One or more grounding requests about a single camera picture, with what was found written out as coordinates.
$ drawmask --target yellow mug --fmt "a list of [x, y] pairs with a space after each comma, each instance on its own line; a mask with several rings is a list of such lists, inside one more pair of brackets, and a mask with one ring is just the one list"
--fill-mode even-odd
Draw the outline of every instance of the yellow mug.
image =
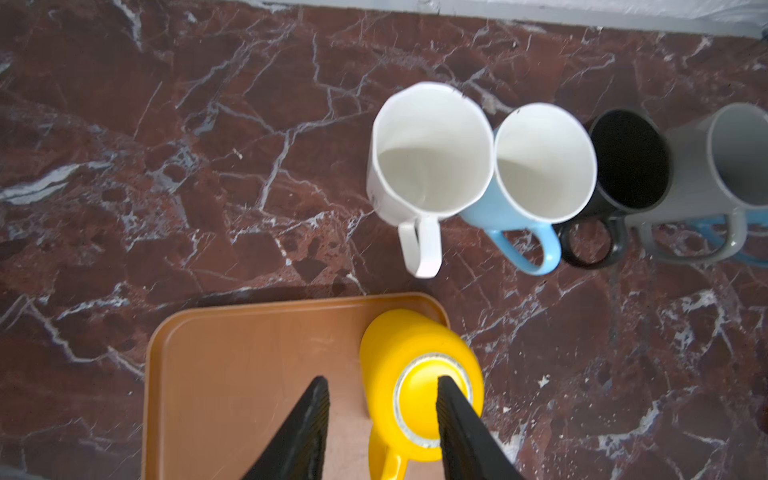
[[373, 420], [368, 445], [372, 480], [402, 480], [408, 460], [442, 458], [437, 380], [451, 376], [478, 416], [483, 379], [477, 357], [448, 328], [412, 310], [384, 312], [360, 343], [362, 384]]

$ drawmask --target light blue mug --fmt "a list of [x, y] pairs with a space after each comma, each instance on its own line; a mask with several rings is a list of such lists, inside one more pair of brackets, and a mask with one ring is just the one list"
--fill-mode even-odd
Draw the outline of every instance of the light blue mug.
[[[768, 228], [768, 210], [748, 210], [746, 212], [746, 222], [750, 225]], [[698, 230], [698, 232], [701, 233], [701, 236], [706, 238], [709, 243], [712, 243], [715, 248], [720, 248], [725, 240], [713, 230], [712, 226], [722, 225], [724, 223], [723, 218], [720, 217], [702, 218], [689, 222], [689, 224]], [[739, 260], [742, 263], [746, 263], [747, 265], [768, 268], [768, 260], [761, 260], [748, 253], [739, 252], [733, 255], [732, 258]]]
[[[488, 189], [459, 214], [482, 228], [502, 253], [529, 275], [545, 275], [560, 263], [553, 223], [570, 220], [589, 201], [598, 164], [589, 134], [573, 115], [553, 104], [525, 105], [496, 129], [494, 175]], [[504, 237], [530, 230], [544, 251], [539, 266]]]

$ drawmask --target gray mug handle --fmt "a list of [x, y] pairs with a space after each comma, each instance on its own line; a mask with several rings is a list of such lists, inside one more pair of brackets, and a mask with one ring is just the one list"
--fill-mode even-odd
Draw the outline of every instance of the gray mug handle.
[[700, 257], [679, 257], [663, 250], [654, 240], [653, 224], [646, 222], [637, 226], [637, 232], [640, 234], [640, 240], [645, 250], [654, 256], [656, 260], [665, 263], [677, 263], [678, 265], [687, 265], [691, 263], [713, 263], [718, 260], [734, 255], [746, 242], [746, 214], [743, 208], [734, 208], [725, 215], [727, 232], [723, 245], [710, 253]]

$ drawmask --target orange tray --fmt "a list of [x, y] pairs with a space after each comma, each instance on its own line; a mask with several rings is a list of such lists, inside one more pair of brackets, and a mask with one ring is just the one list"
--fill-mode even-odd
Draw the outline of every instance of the orange tray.
[[[324, 375], [330, 421], [323, 478], [366, 480], [371, 421], [360, 340], [380, 313], [407, 308], [449, 326], [422, 293], [185, 310], [147, 349], [144, 480], [240, 480], [312, 378]], [[441, 462], [406, 478], [443, 479]]]

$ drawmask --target marble surface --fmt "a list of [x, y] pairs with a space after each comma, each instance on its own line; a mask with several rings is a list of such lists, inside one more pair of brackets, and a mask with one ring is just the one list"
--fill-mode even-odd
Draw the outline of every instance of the marble surface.
[[[768, 271], [517, 272], [444, 222], [433, 280], [372, 214], [369, 132], [444, 81], [662, 128], [768, 107], [766, 44], [236, 2], [0, 2], [0, 478], [135, 480], [144, 355], [192, 306], [419, 290], [477, 353], [529, 479], [768, 477]], [[579, 250], [600, 250], [587, 225]], [[708, 247], [681, 226], [659, 240]], [[537, 255], [530, 236], [515, 237]], [[764, 232], [751, 251], [768, 253]]]

